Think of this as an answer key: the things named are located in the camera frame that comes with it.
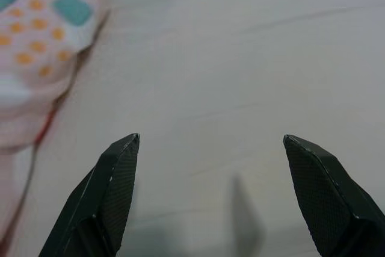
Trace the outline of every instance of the orange dot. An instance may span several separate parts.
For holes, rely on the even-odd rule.
[[[30,0],[29,7],[32,10],[42,10],[44,8],[44,2],[41,0]]]
[[[52,31],[52,37],[56,40],[62,40],[64,38],[64,30],[60,27],[55,28]]]
[[[41,77],[48,76],[52,72],[52,66],[43,66],[38,70],[38,75]]]
[[[61,61],[66,61],[70,58],[70,53],[68,51],[59,51],[58,59]]]
[[[21,52],[19,54],[16,54],[16,61],[19,64],[30,64],[33,61],[33,58],[29,54]]]
[[[9,11],[9,14],[14,17],[22,17],[24,15],[23,11],[19,8],[13,8]]]
[[[31,21],[31,25],[35,29],[45,29],[48,26],[48,23],[44,19],[35,18]]]
[[[46,45],[42,42],[31,42],[29,44],[29,47],[33,51],[40,52],[40,53],[43,53],[44,51],[46,51]]]
[[[0,34],[0,45],[10,45],[11,37]]]
[[[15,22],[10,25],[10,29],[13,33],[21,33],[25,27],[20,22]]]

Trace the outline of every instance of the white surface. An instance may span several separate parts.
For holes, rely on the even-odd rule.
[[[37,256],[75,185],[131,132],[141,148],[119,256],[231,256],[235,174],[268,231],[261,256],[317,256],[285,133],[337,155],[385,209],[385,0],[111,1],[38,153],[12,255]]]

